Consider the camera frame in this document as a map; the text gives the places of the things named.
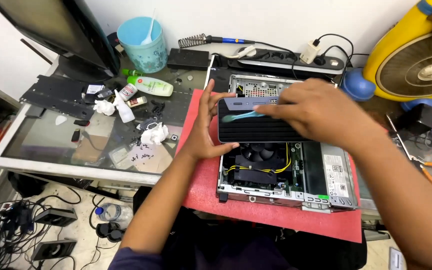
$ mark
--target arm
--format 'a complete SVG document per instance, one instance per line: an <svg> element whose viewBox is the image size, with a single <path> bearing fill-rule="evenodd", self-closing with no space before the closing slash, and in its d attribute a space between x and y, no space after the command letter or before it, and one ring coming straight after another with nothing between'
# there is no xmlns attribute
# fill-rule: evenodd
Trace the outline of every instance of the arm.
<svg viewBox="0 0 432 270"><path fill-rule="evenodd" d="M120 249L129 247L137 252L159 253L186 197L198 160L223 155L239 146L237 143L214 146L209 136L209 123L217 113L215 104L221 98L234 96L230 93L211 96L213 86L214 80L210 80L186 143L134 215Z"/></svg>
<svg viewBox="0 0 432 270"><path fill-rule="evenodd" d="M432 268L432 185L355 102L332 85L309 79L283 91L278 105L255 110L350 153L408 265Z"/></svg>

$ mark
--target white tile floor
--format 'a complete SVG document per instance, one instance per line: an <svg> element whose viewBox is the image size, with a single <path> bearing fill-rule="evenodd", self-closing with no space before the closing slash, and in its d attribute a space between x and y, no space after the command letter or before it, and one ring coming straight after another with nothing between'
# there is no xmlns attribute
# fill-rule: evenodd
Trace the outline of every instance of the white tile floor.
<svg viewBox="0 0 432 270"><path fill-rule="evenodd" d="M76 215L78 216L78 220L74 223L64 227L59 235L59 240L64 238L77 240L77 244L72 252L72 256L75 258L76 267L75 269L80 270L81 267L86 265L91 261L95 252L96 242L98 241L98 236L96 236L95 231L89 226L88 217L89 213L93 210L93 204L91 199L93 197L92 194L87 192L78 192L81 195L81 203L77 205L68 205L57 198L48 198L45 201L45 204L49 204L55 208L62 209L71 209L74 207ZM47 195L59 195L68 201L76 201L76 195L71 192L66 187L56 185L53 183L49 183L45 191L35 197L30 198L31 201L36 201L41 197ZM102 197L97 196L95 201L98 202ZM118 204L122 204L120 201L112 200L106 198L103 202L114 202ZM97 224L100 221L93 214L92 217L93 224ZM57 235L60 232L61 228L53 226L49 229L47 234L44 236L43 241L55 241L57 240ZM114 243L109 242L106 239L99 239L98 246L100 247L112 247ZM103 270L107 269L111 260L118 249L119 243L112 249L99 249L101 251L101 256L96 263L90 264L84 268L84 270ZM390 240L380 240L380 241L371 241L368 242L368 261L364 270L382 270L388 269L388 260L389 260L389 247L398 248L393 239ZM31 257L32 249L27 252L28 256ZM42 270L49 270L54 263L56 263L59 259L47 260L43 264ZM26 270L29 268L29 263L24 260L23 256L18 258L14 263L11 264L11 267L15 269ZM70 258L66 258L63 261L59 262L54 268L54 270L71 270L73 269L73 261Z"/></svg>

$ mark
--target water bottle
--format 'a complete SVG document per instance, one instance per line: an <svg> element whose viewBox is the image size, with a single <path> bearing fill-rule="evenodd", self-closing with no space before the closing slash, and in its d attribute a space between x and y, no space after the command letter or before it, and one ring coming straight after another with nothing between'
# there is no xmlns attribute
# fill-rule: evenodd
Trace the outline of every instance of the water bottle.
<svg viewBox="0 0 432 270"><path fill-rule="evenodd" d="M119 224L120 229L126 229L133 218L133 210L129 206L114 203L105 203L97 207L94 213L101 221Z"/></svg>

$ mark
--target hand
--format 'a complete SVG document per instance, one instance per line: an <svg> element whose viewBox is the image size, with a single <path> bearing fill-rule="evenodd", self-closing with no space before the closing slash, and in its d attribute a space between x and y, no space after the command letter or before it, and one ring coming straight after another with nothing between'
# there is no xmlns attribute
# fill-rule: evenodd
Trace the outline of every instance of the hand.
<svg viewBox="0 0 432 270"><path fill-rule="evenodd" d="M222 98L234 97L234 93L219 93L211 95L215 82L209 80L208 85L199 99L198 117L194 121L191 133L184 143L181 151L196 159L208 159L224 155L232 149L239 147L238 143L227 143L215 146L209 136L209 123L218 114L216 103Z"/></svg>
<svg viewBox="0 0 432 270"><path fill-rule="evenodd" d="M294 83L278 105L255 106L255 111L288 122L305 138L332 144L346 151L361 146L384 130L341 90L319 79Z"/></svg>

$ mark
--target sleeve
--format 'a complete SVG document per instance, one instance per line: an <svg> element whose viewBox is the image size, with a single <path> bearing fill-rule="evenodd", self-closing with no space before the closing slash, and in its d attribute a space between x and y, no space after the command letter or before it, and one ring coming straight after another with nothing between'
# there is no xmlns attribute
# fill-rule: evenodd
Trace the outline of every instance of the sleeve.
<svg viewBox="0 0 432 270"><path fill-rule="evenodd" d="M108 270L146 269L163 269L163 259L161 258L161 255L137 253L129 247L119 249L108 267Z"/></svg>

